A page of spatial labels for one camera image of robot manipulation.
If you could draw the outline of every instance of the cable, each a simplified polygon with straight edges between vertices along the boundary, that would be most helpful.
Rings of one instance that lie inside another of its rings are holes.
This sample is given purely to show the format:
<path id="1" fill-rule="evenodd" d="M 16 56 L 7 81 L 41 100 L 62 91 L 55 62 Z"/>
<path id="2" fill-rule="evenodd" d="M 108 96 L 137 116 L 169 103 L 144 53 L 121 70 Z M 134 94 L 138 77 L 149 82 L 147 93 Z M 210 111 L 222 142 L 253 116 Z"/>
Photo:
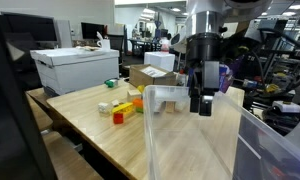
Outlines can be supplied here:
<path id="1" fill-rule="evenodd" d="M 263 88 L 264 92 L 267 92 L 266 85 L 265 85 L 265 79 L 264 79 L 264 76 L 263 76 L 263 68 L 262 68 L 261 60 L 260 60 L 260 58 L 258 57 L 258 55 L 254 51 L 251 51 L 251 53 L 257 59 L 257 61 L 258 61 L 258 65 L 259 65 L 259 69 L 260 69 L 260 74 L 261 74 L 262 88 Z"/>
<path id="2" fill-rule="evenodd" d="M 295 44 L 298 48 L 300 48 L 300 43 L 296 40 L 294 40 L 293 38 L 291 38 L 290 36 L 283 34 L 282 32 L 275 30 L 275 29 L 271 29 L 271 28 L 259 28 L 259 31 L 269 31 L 269 32 L 273 32 L 277 35 L 280 35 L 284 38 L 286 38 L 288 41 L 290 41 L 291 43 Z"/>

